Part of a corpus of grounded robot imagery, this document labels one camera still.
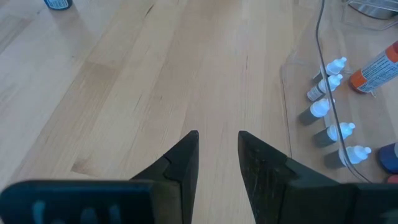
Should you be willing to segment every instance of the blue object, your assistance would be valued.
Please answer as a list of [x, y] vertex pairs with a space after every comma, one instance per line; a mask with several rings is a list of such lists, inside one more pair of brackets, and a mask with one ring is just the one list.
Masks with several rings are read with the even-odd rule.
[[380, 148], [380, 164], [391, 174], [398, 174], [398, 144], [390, 144]]
[[72, 6], [72, 0], [44, 0], [45, 4], [54, 10], [66, 10]]

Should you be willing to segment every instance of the wooden surface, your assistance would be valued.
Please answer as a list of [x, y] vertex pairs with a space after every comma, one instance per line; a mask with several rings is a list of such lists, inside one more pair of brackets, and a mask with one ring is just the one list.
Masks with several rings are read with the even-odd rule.
[[0, 3], [0, 186], [128, 179], [200, 133], [194, 223], [253, 223], [238, 131], [290, 155], [280, 66], [314, 1]]
[[[370, 147], [373, 150], [372, 154], [366, 161], [355, 165], [355, 168], [371, 182], [384, 182], [389, 174], [380, 167], [377, 152], [380, 147], [398, 141], [398, 79], [378, 88], [374, 97], [372, 94], [361, 95], [353, 91], [348, 85], [348, 78], [397, 40], [398, 27], [374, 32], [348, 26], [340, 20], [342, 7], [343, 5], [337, 4], [336, 1], [327, 1], [325, 4], [320, 26], [322, 54], [326, 64], [342, 56], [348, 58], [342, 73], [343, 81], [333, 92], [339, 121], [353, 122], [356, 125], [353, 135], [346, 138], [345, 144]], [[347, 10], [352, 21], [361, 21], [362, 25], [374, 22], [351, 8]], [[320, 59], [313, 35], [315, 30], [311, 25], [316, 23], [314, 19], [303, 32], [305, 35], [299, 40], [296, 51], [290, 55], [282, 73], [292, 157], [339, 182], [359, 182], [348, 168], [332, 170], [325, 167], [324, 156], [339, 149], [341, 145], [335, 143], [325, 148], [314, 146], [312, 136], [325, 129], [324, 121], [319, 120], [310, 126], [303, 126], [297, 120], [297, 116], [312, 104], [305, 94], [314, 86], [311, 78], [319, 71]], [[331, 111], [329, 116], [334, 122]]]

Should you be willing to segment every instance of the bottle label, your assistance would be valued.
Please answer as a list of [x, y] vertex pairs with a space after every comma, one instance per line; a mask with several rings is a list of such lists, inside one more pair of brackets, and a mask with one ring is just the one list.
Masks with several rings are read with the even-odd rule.
[[67, 0], [47, 0], [47, 3], [52, 9], [65, 9], [69, 6]]
[[315, 101], [317, 100], [319, 97], [321, 97], [323, 95], [323, 92], [321, 92], [318, 88], [318, 85], [314, 86], [308, 93], [308, 99], [310, 99], [311, 101]]
[[369, 93], [380, 85], [398, 76], [398, 62], [394, 52], [386, 51], [379, 54], [363, 69], [355, 72], [350, 80], [358, 90]]

